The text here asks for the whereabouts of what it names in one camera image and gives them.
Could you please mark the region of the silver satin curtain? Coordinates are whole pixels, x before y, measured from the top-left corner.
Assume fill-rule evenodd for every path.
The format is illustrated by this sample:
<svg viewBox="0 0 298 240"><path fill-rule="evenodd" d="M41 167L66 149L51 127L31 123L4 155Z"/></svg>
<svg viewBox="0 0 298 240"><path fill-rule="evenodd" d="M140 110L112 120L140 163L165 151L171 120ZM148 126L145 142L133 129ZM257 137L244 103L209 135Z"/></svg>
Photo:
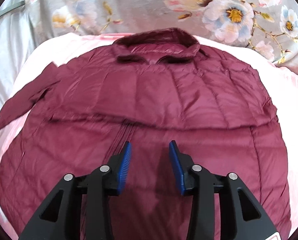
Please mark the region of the silver satin curtain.
<svg viewBox="0 0 298 240"><path fill-rule="evenodd" d="M22 0L4 0L0 11ZM25 5L0 18L0 109L29 55L44 40L39 34L40 1Z"/></svg>

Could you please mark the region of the grey floral bed sheet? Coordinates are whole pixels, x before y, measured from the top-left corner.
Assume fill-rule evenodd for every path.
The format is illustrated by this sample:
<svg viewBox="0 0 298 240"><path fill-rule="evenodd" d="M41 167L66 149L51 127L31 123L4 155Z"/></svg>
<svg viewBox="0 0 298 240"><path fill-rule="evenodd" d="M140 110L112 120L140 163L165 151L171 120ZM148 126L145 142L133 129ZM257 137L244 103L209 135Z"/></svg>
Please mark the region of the grey floral bed sheet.
<svg viewBox="0 0 298 240"><path fill-rule="evenodd" d="M298 74L296 0L24 0L41 41L176 27L247 47Z"/></svg>

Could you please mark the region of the grey metal rail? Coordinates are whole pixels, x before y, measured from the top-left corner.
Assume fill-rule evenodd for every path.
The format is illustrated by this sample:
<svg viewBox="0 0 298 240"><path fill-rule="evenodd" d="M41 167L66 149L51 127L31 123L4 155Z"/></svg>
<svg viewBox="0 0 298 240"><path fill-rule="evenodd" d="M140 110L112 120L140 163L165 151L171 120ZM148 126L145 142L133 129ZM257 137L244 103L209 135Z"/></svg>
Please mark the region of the grey metal rail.
<svg viewBox="0 0 298 240"><path fill-rule="evenodd" d="M8 14L9 12L11 12L13 10L16 10L16 9L18 9L18 8L24 6L24 5L25 5L25 1L22 0L20 2L14 3L13 5L10 5L10 6L6 7L5 9L0 11L0 18L2 16L4 16L5 14Z"/></svg>

